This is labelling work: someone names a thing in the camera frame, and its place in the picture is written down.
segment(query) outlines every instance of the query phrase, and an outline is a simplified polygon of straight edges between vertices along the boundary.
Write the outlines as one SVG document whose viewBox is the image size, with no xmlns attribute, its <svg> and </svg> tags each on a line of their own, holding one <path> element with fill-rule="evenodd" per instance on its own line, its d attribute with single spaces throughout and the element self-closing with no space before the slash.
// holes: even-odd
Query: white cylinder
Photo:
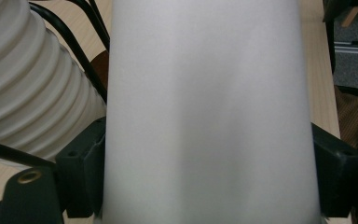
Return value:
<svg viewBox="0 0 358 224">
<path fill-rule="evenodd" d="M 115 0 L 103 223 L 320 223 L 297 0 Z"/>
<path fill-rule="evenodd" d="M 0 0 L 0 144 L 46 160 L 105 103 L 26 0 Z"/>
</svg>

